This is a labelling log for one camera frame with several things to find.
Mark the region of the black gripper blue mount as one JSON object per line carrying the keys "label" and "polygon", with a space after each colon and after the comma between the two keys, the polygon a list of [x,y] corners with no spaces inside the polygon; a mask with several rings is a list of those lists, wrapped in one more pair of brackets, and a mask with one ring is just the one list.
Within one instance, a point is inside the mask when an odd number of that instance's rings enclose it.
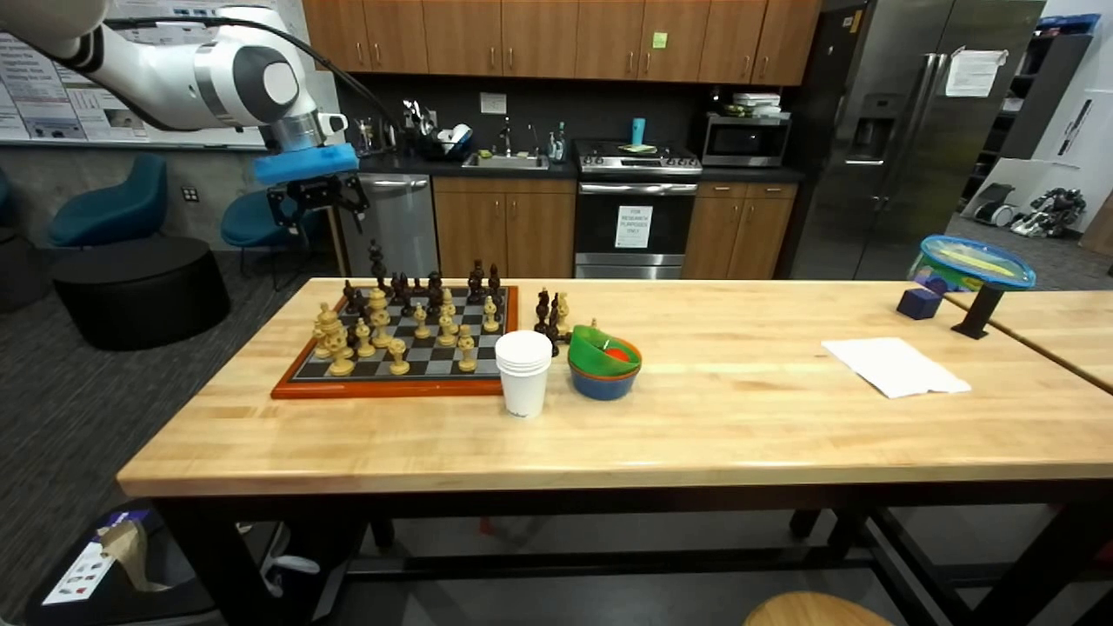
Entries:
{"label": "black gripper blue mount", "polygon": [[267,206],[293,200],[298,209],[347,206],[361,209],[357,152],[350,142],[283,149],[255,162],[255,181],[267,189]]}

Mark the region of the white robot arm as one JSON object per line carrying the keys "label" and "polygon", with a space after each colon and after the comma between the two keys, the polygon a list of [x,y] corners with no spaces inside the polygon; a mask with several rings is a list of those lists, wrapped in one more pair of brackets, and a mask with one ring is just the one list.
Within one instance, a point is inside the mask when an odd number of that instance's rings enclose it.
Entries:
{"label": "white robot arm", "polygon": [[283,19],[209,19],[196,41],[153,45],[107,19],[107,0],[0,0],[0,28],[45,58],[114,96],[165,134],[262,129],[271,152],[255,181],[297,203],[361,206],[347,119],[306,89],[310,45]]}

